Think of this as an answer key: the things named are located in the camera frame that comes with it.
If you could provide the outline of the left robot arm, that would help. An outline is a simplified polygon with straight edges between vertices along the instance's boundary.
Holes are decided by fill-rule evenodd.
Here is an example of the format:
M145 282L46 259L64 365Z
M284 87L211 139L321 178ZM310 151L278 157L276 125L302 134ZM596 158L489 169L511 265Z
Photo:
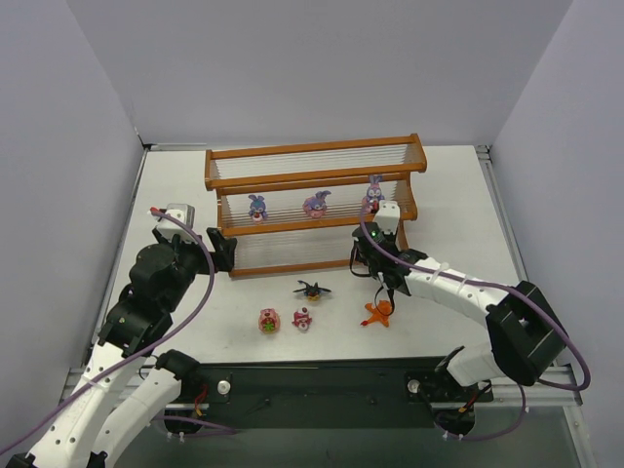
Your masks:
M214 228L207 231L208 245L188 228L154 228L153 234L155 243L136 255L130 282L108 312L79 382L44 420L39 441L14 454L9 466L114 466L198 368L194 358L168 351L137 390L121 396L152 351L177 331L172 315L196 277L234 267L236 239Z

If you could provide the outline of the purple bunny holding strawberry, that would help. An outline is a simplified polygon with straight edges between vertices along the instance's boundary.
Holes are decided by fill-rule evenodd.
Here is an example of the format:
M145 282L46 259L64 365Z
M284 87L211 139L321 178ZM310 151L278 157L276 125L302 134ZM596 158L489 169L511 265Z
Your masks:
M250 194L250 206L248 215L254 224L261 224L268 218L265 199L262 195Z

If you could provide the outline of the pink bear cupcake toy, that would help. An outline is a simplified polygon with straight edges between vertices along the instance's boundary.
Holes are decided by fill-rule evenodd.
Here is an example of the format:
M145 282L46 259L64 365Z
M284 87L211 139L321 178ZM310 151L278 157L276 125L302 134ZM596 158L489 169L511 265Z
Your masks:
M293 313L292 325L300 332L307 332L312 324L312 321L313 319L311 318L309 310L306 307L301 307Z

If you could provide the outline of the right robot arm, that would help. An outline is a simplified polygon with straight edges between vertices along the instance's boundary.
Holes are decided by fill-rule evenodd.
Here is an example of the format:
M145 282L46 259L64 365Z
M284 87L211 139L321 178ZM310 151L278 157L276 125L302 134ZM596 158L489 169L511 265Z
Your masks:
M400 251L395 236L375 222L352 233L352 257L367 268L388 293L430 300L487 330L487 341L459 346L439 363L457 385L469 387L497 377L531 386L569 346L569 338L541 290L521 281L508 287L472 278L435 258L407 249Z

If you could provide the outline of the pink bear holding strawberry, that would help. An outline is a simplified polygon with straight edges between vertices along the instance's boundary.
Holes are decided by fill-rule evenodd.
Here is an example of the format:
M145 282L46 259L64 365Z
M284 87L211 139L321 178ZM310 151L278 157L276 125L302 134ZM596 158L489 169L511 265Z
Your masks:
M261 309L257 321L258 329L263 334L278 332L281 328L281 319L273 308Z

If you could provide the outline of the purple bunny donut toy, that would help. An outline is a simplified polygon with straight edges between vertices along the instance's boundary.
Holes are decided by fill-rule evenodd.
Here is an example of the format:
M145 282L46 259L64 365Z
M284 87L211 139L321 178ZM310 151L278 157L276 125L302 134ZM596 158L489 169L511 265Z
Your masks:
M304 213L312 219L323 217L328 209L326 199L331 194L329 190L321 190L306 198L302 205Z

